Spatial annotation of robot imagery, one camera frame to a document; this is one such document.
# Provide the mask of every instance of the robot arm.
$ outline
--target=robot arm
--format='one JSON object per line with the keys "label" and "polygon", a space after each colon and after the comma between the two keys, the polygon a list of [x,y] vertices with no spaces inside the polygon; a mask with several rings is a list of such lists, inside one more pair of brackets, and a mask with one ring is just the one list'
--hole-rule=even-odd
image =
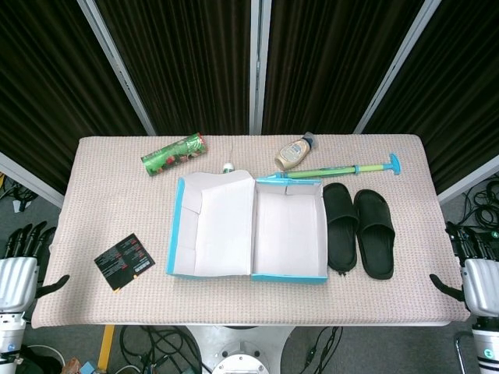
{"label": "robot arm", "polygon": [[451,223],[447,232],[461,265],[462,290],[445,285],[435,274],[430,279],[477,317],[472,332],[480,372],[499,372],[499,234],[476,233]]}
{"label": "robot arm", "polygon": [[35,298],[57,291],[69,279],[65,275],[55,284],[37,289],[38,256],[55,231],[50,228],[40,235],[45,225],[42,222],[31,230],[29,224],[14,231],[4,259],[0,259],[0,374],[13,374],[22,361],[19,351],[26,328],[24,312]]}

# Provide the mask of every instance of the beige table cloth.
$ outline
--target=beige table cloth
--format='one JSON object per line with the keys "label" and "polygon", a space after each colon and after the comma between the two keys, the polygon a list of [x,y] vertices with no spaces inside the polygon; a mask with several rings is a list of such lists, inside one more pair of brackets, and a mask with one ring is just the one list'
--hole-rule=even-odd
{"label": "beige table cloth", "polygon": [[[33,325],[69,324],[419,324],[464,320],[462,303],[441,294],[428,275],[460,287],[423,146],[411,135],[322,135],[296,170],[379,164],[396,153],[402,173],[377,171],[324,180],[352,196],[373,189],[387,200],[396,231],[395,272],[374,280],[360,255],[346,276],[329,269],[321,285],[267,283],[250,277],[187,280],[165,264],[179,176],[221,173],[225,162],[253,177],[277,171],[275,153],[299,136],[205,136],[208,152],[154,177],[140,160],[181,136],[80,140],[45,283],[69,274],[63,289],[38,301]],[[135,233],[156,265],[113,293],[94,259]]]}

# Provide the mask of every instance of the black slide sandal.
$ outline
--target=black slide sandal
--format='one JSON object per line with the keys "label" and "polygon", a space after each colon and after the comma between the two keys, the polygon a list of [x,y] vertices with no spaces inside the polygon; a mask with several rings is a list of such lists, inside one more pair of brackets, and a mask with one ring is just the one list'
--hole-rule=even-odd
{"label": "black slide sandal", "polygon": [[390,208],[383,196],[370,189],[358,191],[354,204],[360,219],[357,239],[364,270],[374,279],[390,279],[395,240]]}
{"label": "black slide sandal", "polygon": [[349,191],[341,183],[324,187],[327,217],[327,264],[340,274],[357,264],[356,231],[359,218]]}

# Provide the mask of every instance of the floor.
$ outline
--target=floor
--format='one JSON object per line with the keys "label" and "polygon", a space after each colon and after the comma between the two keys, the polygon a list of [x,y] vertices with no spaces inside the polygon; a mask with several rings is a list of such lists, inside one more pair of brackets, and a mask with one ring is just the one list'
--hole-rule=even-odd
{"label": "floor", "polygon": [[[459,221],[464,200],[462,196],[444,204],[442,210],[449,221]],[[42,198],[37,198],[23,213],[13,213],[12,199],[0,200],[0,249],[5,247],[9,234],[28,223],[47,221],[56,225],[59,209]],[[459,373],[453,350],[453,336],[457,331],[470,330],[472,319],[465,323],[451,323],[444,327],[346,327],[342,342],[326,372],[365,373]],[[63,326],[33,330],[30,326],[25,335],[26,344],[46,344],[57,348],[65,359],[77,357],[80,361],[96,362],[98,359],[102,326]],[[319,329],[300,327],[293,331],[282,356],[281,372],[300,373],[306,353],[313,346]],[[115,333],[109,362],[109,372],[115,373],[126,363],[119,351],[119,334]],[[137,349],[145,339],[134,340]],[[50,353],[38,348],[40,354]],[[474,346],[464,340],[463,351],[468,373],[478,373]]]}

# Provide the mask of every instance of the black curtain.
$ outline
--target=black curtain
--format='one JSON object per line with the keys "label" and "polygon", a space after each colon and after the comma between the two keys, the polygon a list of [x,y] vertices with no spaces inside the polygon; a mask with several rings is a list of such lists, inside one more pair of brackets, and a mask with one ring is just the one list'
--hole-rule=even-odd
{"label": "black curtain", "polygon": [[422,3],[274,0],[263,133],[351,133]]}
{"label": "black curtain", "polygon": [[144,135],[74,1],[0,2],[0,151],[64,193],[78,141]]}
{"label": "black curtain", "polygon": [[159,134],[248,133],[250,0],[97,4]]}
{"label": "black curtain", "polygon": [[445,0],[367,133],[421,137],[437,192],[499,154],[499,3]]}

